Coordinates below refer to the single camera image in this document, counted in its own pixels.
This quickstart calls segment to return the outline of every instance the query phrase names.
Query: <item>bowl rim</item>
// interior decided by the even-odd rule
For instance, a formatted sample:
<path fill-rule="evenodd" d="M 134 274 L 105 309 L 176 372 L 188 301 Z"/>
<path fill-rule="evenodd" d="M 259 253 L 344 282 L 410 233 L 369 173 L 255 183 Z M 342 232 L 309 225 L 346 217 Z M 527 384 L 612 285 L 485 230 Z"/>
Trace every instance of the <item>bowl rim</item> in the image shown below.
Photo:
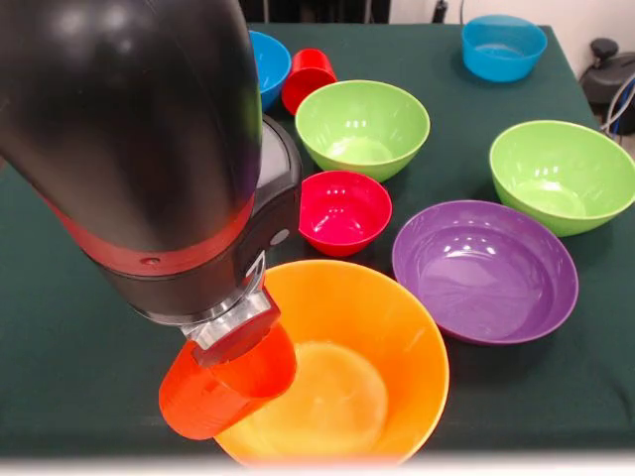
<path fill-rule="evenodd" d="M 285 82 L 285 80 L 287 79 L 287 76 L 289 76 L 289 72 L 291 71 L 291 53 L 289 53 L 289 49 L 287 47 L 285 47 L 285 45 L 278 39 L 272 37 L 271 35 L 267 35 L 266 33 L 262 33 L 262 32 L 257 32 L 255 30 L 249 30 L 249 36 L 255 36 L 255 37 L 262 37 L 265 38 L 267 40 L 271 40 L 273 41 L 274 44 L 277 44 L 278 46 L 280 46 L 282 48 L 282 50 L 285 52 L 285 56 L 287 58 L 287 66 L 285 68 L 285 73 L 282 75 L 282 77 L 274 82 L 272 85 L 267 86 L 265 89 L 260 89 L 260 79 L 258 79 L 258 88 L 260 89 L 260 93 L 261 94 L 265 94 L 273 89 L 276 89 L 277 87 L 279 87 L 283 82 Z M 251 49 L 253 51 L 253 53 L 255 54 L 255 49 L 254 49 L 254 45 L 253 42 L 250 40 L 251 43 Z M 258 72 L 258 61 L 256 61 L 255 57 L 254 57 L 254 62 L 256 63 L 256 72 Z"/>
<path fill-rule="evenodd" d="M 528 27 L 532 27 L 534 29 L 534 31 L 540 33 L 540 37 L 542 40 L 542 45 L 539 48 L 539 50 L 536 53 L 533 53 L 531 55 L 523 55 L 521 58 L 507 58 L 507 57 L 499 57 L 497 55 L 494 55 L 492 53 L 488 53 L 488 52 L 481 52 L 478 51 L 481 55 L 484 55 L 486 57 L 490 57 L 492 59 L 495 60 L 500 60 L 500 61 L 509 61 L 509 62 L 514 62 L 514 61 L 525 61 L 525 60 L 532 60 L 534 58 L 539 58 L 547 49 L 547 45 L 549 44 L 549 40 L 547 38 L 547 34 L 543 31 L 542 28 L 540 28 L 538 25 L 536 25 L 535 23 L 530 22 L 529 20 L 525 20 L 524 18 L 520 18 L 520 17 L 515 17 L 513 15 L 482 15 L 480 17 L 476 17 L 476 18 L 472 18 L 469 22 L 467 22 L 463 28 L 461 29 L 460 32 L 460 37 L 461 39 L 472 49 L 476 50 L 476 45 L 474 43 L 472 43 L 467 36 L 465 35 L 465 28 L 469 25 L 474 25 L 474 23 L 476 23 L 479 20 L 483 20 L 486 18 L 511 18 L 514 20 L 517 20 L 521 23 L 524 23 L 525 25 L 527 25 Z"/>
<path fill-rule="evenodd" d="M 315 180 L 316 178 L 323 178 L 325 176 L 333 176 L 333 175 L 336 175 L 336 176 L 356 176 L 359 179 L 366 180 L 373 187 L 376 187 L 380 191 L 380 195 L 385 199 L 385 202 L 388 203 L 388 213 L 387 213 L 384 221 L 382 222 L 381 226 L 379 226 L 377 228 L 377 230 L 375 230 L 371 235 L 367 236 L 366 238 L 361 239 L 361 240 L 357 240 L 357 241 L 351 241 L 349 243 L 332 243 L 332 242 L 329 242 L 329 241 L 320 240 L 315 235 L 307 233 L 307 231 L 303 230 L 303 226 L 302 226 L 302 213 L 303 213 L 302 197 L 304 195 L 302 194 L 301 197 L 300 197 L 300 215 L 301 215 L 301 217 L 300 217 L 300 220 L 299 220 L 299 223 L 298 223 L 298 231 L 300 232 L 300 234 L 303 237 L 305 237 L 305 239 L 314 241 L 314 242 L 316 242 L 318 244 L 325 245 L 325 246 L 349 247 L 349 246 L 363 245 L 363 244 L 366 244 L 366 243 L 371 243 L 373 240 L 375 240 L 386 229 L 386 227 L 390 223 L 390 220 L 392 219 L 392 216 L 393 216 L 393 200 L 390 197 L 390 193 L 388 193 L 388 190 L 384 187 L 384 185 L 382 185 L 380 182 L 378 182 L 374 178 L 371 178 L 371 177 L 367 176 L 366 174 L 360 174 L 358 172 L 351 172 L 351 171 L 324 171 L 324 172 L 320 172 L 319 174 L 313 174 L 311 176 L 308 176 L 304 180 L 302 180 L 301 186 L 303 186 L 305 184 L 305 182 L 308 182 L 308 181 L 311 181 L 311 180 Z"/>
<path fill-rule="evenodd" d="M 441 417 L 443 416 L 445 407 L 447 405 L 447 394 L 449 393 L 450 374 L 449 374 L 449 357 L 447 356 L 447 346 L 445 345 L 444 337 L 439 329 L 439 325 L 433 318 L 433 315 L 430 313 L 428 308 L 420 300 L 417 299 L 417 297 L 415 297 L 410 291 L 408 291 L 401 283 L 398 283 L 397 281 L 392 280 L 388 276 L 384 275 L 383 273 L 380 273 L 377 270 L 374 270 L 373 268 L 363 266 L 363 265 L 358 265 L 356 263 L 349 263 L 347 261 L 341 261 L 341 260 L 318 259 L 318 260 L 300 260 L 300 261 L 294 261 L 290 263 L 283 263 L 281 265 L 272 267 L 270 270 L 273 271 L 276 269 L 280 270 L 284 268 L 295 268 L 295 267 L 307 266 L 307 265 L 315 266 L 315 265 L 323 265 L 323 264 L 336 265 L 341 268 L 363 268 L 366 272 L 377 276 L 378 279 L 381 279 L 382 281 L 388 283 L 390 286 L 398 286 L 399 288 L 401 288 L 401 291 L 403 291 L 404 298 L 410 299 L 413 303 L 417 305 L 417 307 L 420 307 L 424 311 L 424 315 L 426 316 L 426 319 L 431 324 L 430 329 L 432 330 L 432 332 L 435 333 L 436 341 L 441 347 L 441 352 L 444 356 L 443 358 L 444 386 L 443 386 L 443 395 L 441 398 L 439 409 L 437 410 L 437 414 L 435 415 L 435 417 L 432 419 L 430 427 L 424 432 L 421 439 L 418 440 L 416 444 L 413 444 L 412 449 L 408 451 L 408 453 L 404 454 L 403 456 L 399 458 L 395 458 L 394 460 L 397 464 L 403 463 L 407 461 L 408 459 L 410 459 L 413 455 L 415 455 L 415 453 L 417 453 L 417 451 L 419 451 L 421 447 L 430 439 L 433 432 L 435 432 L 435 430 L 439 426 L 439 422 L 441 421 Z"/>
<path fill-rule="evenodd" d="M 453 331 L 451 329 L 447 329 L 443 325 L 439 324 L 438 322 L 437 322 L 437 326 L 440 329 L 442 329 L 447 335 L 450 335 L 450 336 L 455 337 L 455 338 L 457 338 L 459 340 L 462 340 L 463 342 L 470 342 L 470 343 L 473 343 L 473 344 L 489 345 L 489 346 L 504 346 L 504 345 L 524 344 L 526 342 L 532 342 L 534 340 L 541 339 L 541 338 L 551 334 L 552 332 L 556 331 L 565 322 L 567 322 L 567 320 L 569 319 L 569 317 L 573 313 L 573 310 L 575 309 L 575 306 L 577 305 L 577 299 L 579 297 L 579 276 L 577 275 L 577 267 L 575 266 L 575 261 L 573 260 L 573 257 L 571 255 L 571 253 L 569 252 L 569 250 L 567 249 L 567 247 L 565 246 L 565 244 L 547 226 L 543 225 L 540 221 L 535 220 L 534 218 L 532 218 L 531 216 L 529 216 L 529 215 L 527 215 L 525 213 L 522 213 L 522 212 L 520 212 L 520 211 L 518 211 L 518 210 L 516 210 L 514 208 L 502 205 L 500 203 L 495 203 L 493 201 L 472 200 L 472 199 L 451 200 L 451 201 L 443 201 L 441 203 L 436 203 L 434 205 L 431 205 L 431 206 L 429 206 L 427 208 L 424 208 L 423 210 L 420 210 L 417 213 L 415 213 L 399 229 L 399 232 L 397 233 L 397 236 L 395 237 L 395 240 L 393 241 L 393 247 L 392 247 L 392 253 L 391 253 L 391 265 L 392 265 L 392 268 L 393 268 L 393 273 L 395 274 L 395 281 L 397 281 L 397 283 L 399 283 L 404 288 L 406 288 L 406 286 L 402 283 L 402 280 L 400 279 L 401 273 L 398 271 L 397 267 L 395 266 L 395 255 L 397 253 L 397 245 L 399 243 L 400 237 L 402 236 L 402 233 L 405 232 L 406 227 L 413 220 L 418 218 L 423 213 L 430 212 L 432 210 L 436 210 L 436 209 L 439 209 L 439 208 L 442 208 L 444 206 L 448 206 L 448 205 L 451 205 L 451 204 L 466 204 L 466 205 L 470 205 L 470 204 L 474 204 L 474 203 L 485 204 L 486 206 L 490 206 L 491 208 L 498 209 L 498 210 L 503 210 L 505 213 L 511 213 L 513 215 L 516 215 L 518 218 L 521 218 L 523 220 L 527 220 L 527 221 L 531 222 L 532 224 L 537 225 L 536 226 L 537 229 L 539 229 L 543 233 L 545 233 L 545 235 L 548 236 L 549 239 L 552 240 L 552 242 L 557 247 L 559 247 L 561 249 L 561 251 L 564 253 L 564 256 L 566 257 L 567 265 L 569 265 L 571 267 L 571 269 L 573 270 L 574 289 L 573 289 L 573 296 L 572 296 L 572 299 L 571 299 L 571 303 L 569 305 L 569 308 L 567 309 L 567 312 L 563 312 L 563 315 L 559 319 L 557 319 L 554 324 L 549 326 L 546 330 L 544 330 L 542 332 L 539 332 L 539 333 L 537 333 L 535 335 L 529 336 L 529 337 L 522 337 L 522 338 L 516 338 L 516 339 L 482 339 L 482 338 L 476 338 L 476 337 L 472 337 L 472 336 L 469 336 L 469 335 L 461 334 L 461 333 L 455 332 L 455 331 Z"/>
<path fill-rule="evenodd" d="M 621 207 L 616 208 L 613 211 L 610 211 L 608 213 L 599 214 L 599 215 L 573 216 L 573 215 L 569 215 L 569 214 L 565 214 L 565 213 L 554 213 L 554 212 L 551 212 L 551 211 L 542 210 L 541 208 L 536 207 L 534 204 L 529 203 L 528 201 L 526 201 L 524 199 L 521 199 L 516 193 L 514 193 L 500 179 L 500 176 L 497 173 L 496 168 L 494 167 L 494 160 L 493 160 L 494 148 L 499 143 L 501 138 L 504 135 L 506 135 L 508 132 L 511 132 L 511 131 L 513 131 L 515 129 L 520 129 L 522 127 L 535 125 L 535 124 L 555 124 L 555 125 L 559 125 L 559 126 L 573 127 L 573 128 L 576 128 L 576 129 L 581 129 L 584 132 L 591 133 L 591 134 L 595 135 L 596 137 L 599 137 L 603 141 L 606 141 L 608 144 L 610 144 L 611 147 L 616 148 L 619 151 L 619 154 L 622 156 L 622 158 L 624 158 L 624 160 L 627 161 L 627 163 L 629 163 L 631 165 L 631 168 L 633 169 L 633 177 L 635 177 L 635 160 L 633 160 L 631 158 L 631 156 L 623 148 L 621 148 L 619 145 L 615 144 L 611 139 L 609 139 L 604 134 L 601 134 L 598 131 L 595 131 L 595 130 L 593 130 L 593 129 L 589 128 L 589 127 L 586 127 L 586 126 L 582 126 L 580 124 L 575 124 L 574 122 L 559 121 L 559 120 L 555 120 L 555 119 L 538 119 L 538 120 L 534 120 L 534 121 L 521 122 L 520 124 L 515 124 L 515 125 L 507 128 L 507 129 L 505 129 L 500 134 L 498 134 L 498 136 L 496 136 L 496 139 L 494 139 L 494 142 L 492 142 L 492 145 L 489 148 L 489 168 L 490 168 L 490 170 L 492 172 L 492 175 L 493 175 L 494 179 L 497 180 L 498 183 L 500 183 L 500 186 L 502 186 L 504 188 L 504 190 L 507 193 L 509 193 L 514 199 L 518 200 L 520 203 L 522 203 L 523 205 L 527 206 L 531 210 L 537 211 L 537 212 L 539 212 L 539 213 L 541 213 L 543 215 L 546 215 L 546 216 L 548 216 L 550 218 L 557 218 L 557 219 L 563 219 L 563 220 L 572 220 L 572 221 L 579 221 L 579 222 L 594 221 L 594 220 L 600 220 L 600 219 L 605 219 L 605 218 L 610 219 L 610 218 L 618 215 L 622 211 L 626 210 L 628 207 L 630 207 L 633 204 L 633 202 L 635 201 L 635 188 L 633 188 L 633 193 L 631 194 L 630 199 L 626 200 L 624 205 L 622 205 Z"/>
<path fill-rule="evenodd" d="M 396 91 L 399 91 L 401 94 L 405 95 L 406 97 L 410 98 L 412 101 L 414 101 L 415 104 L 417 104 L 417 106 L 419 107 L 419 109 L 421 110 L 421 112 L 423 113 L 424 118 L 426 119 L 426 122 L 428 123 L 428 130 L 423 134 L 421 140 L 417 143 L 417 145 L 415 145 L 414 147 L 412 147 L 411 149 L 408 150 L 408 152 L 402 154 L 401 156 L 398 157 L 394 157 L 385 161 L 381 161 L 381 162 L 376 162 L 373 164 L 351 164 L 348 162 L 343 162 L 343 161 L 339 161 L 338 159 L 334 159 L 333 157 L 327 155 L 327 154 L 323 154 L 321 152 L 316 151 L 316 149 L 311 146 L 309 144 L 309 142 L 307 141 L 307 137 L 303 134 L 302 128 L 298 126 L 298 121 L 299 118 L 301 117 L 301 113 L 303 111 L 303 107 L 305 106 L 305 104 L 307 104 L 309 98 L 313 97 L 314 95 L 317 94 L 321 94 L 324 90 L 326 89 L 330 89 L 330 88 L 335 88 L 335 87 L 342 87 L 344 85 L 347 84 L 373 84 L 376 86 L 380 86 L 380 87 L 387 87 L 389 89 L 394 89 Z M 338 164 L 344 164 L 344 165 L 355 165 L 357 167 L 363 167 L 363 168 L 375 168 L 375 167 L 379 167 L 379 166 L 385 166 L 387 164 L 395 164 L 398 162 L 401 162 L 405 159 L 408 159 L 409 157 L 415 155 L 419 149 L 422 148 L 422 146 L 426 143 L 426 141 L 428 140 L 428 138 L 430 137 L 430 132 L 432 131 L 433 128 L 433 123 L 432 120 L 430 119 L 430 114 L 428 113 L 428 110 L 426 109 L 426 107 L 421 103 L 421 101 L 419 99 L 417 99 L 417 97 L 415 97 L 413 94 L 411 94 L 410 92 L 408 92 L 405 89 L 402 89 L 399 86 L 395 86 L 393 84 L 389 84 L 387 82 L 382 82 L 382 81 L 374 81 L 371 79 L 349 79 L 346 81 L 337 81 L 334 82 L 332 84 L 327 84 L 326 86 L 320 87 L 318 89 L 316 89 L 315 91 L 313 91 L 311 94 L 309 94 L 307 97 L 305 97 L 305 99 L 300 103 L 300 106 L 298 106 L 298 109 L 296 109 L 296 118 L 295 118 L 295 125 L 296 125 L 296 130 L 298 131 L 298 135 L 300 136 L 300 139 L 302 140 L 303 144 L 305 144 L 306 147 L 310 148 L 311 150 L 315 151 L 316 153 L 320 154 L 321 156 L 326 157 L 327 159 L 334 161 Z"/>

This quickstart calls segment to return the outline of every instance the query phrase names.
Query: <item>green bowl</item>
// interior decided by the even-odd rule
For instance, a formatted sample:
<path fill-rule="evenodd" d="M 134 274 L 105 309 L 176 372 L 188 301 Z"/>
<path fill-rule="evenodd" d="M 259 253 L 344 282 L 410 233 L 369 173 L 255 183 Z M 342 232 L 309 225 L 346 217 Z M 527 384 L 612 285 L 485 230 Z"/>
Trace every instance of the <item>green bowl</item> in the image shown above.
<path fill-rule="evenodd" d="M 325 171 L 352 171 L 389 179 L 424 145 L 430 116 L 415 96 L 376 81 L 342 81 L 302 102 L 296 127 Z"/>
<path fill-rule="evenodd" d="M 501 201 L 558 236 L 596 228 L 635 199 L 635 164 L 608 137 L 561 121 L 507 129 L 489 151 Z"/>

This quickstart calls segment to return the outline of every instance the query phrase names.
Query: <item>purple bowl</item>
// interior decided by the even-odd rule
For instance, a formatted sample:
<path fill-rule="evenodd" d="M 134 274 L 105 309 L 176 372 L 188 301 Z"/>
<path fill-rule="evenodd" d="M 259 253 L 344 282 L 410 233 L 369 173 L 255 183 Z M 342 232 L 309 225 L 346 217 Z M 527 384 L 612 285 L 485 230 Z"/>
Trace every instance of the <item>purple bowl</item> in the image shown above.
<path fill-rule="evenodd" d="M 415 215 L 397 235 L 393 269 L 444 332 L 476 344 L 543 337 L 577 300 L 575 264 L 556 235 L 487 201 L 449 201 Z"/>

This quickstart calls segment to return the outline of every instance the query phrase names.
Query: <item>red plastic cup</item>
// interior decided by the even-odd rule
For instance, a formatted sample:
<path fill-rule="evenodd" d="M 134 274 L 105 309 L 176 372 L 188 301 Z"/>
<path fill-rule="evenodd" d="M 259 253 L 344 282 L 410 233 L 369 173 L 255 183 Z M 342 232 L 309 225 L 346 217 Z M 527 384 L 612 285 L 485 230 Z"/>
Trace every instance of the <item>red plastic cup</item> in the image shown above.
<path fill-rule="evenodd" d="M 324 52 L 314 48 L 301 50 L 291 64 L 291 72 L 282 89 L 282 102 L 295 116 L 309 94 L 334 82 L 337 82 L 337 77 Z"/>
<path fill-rule="evenodd" d="M 159 391 L 166 423 L 189 439 L 213 438 L 282 395 L 296 375 L 294 344 L 280 323 L 250 351 L 204 367 L 188 341 Z"/>

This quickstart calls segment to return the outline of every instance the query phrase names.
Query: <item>red bowl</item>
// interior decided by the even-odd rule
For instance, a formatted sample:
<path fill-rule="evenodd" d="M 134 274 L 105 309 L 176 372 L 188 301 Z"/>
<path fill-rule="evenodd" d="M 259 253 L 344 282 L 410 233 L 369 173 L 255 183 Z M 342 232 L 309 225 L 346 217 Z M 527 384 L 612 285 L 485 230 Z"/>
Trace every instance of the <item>red bowl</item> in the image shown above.
<path fill-rule="evenodd" d="M 341 258 L 363 250 L 392 213 L 386 189 L 362 174 L 323 172 L 302 182 L 300 233 L 326 255 Z"/>

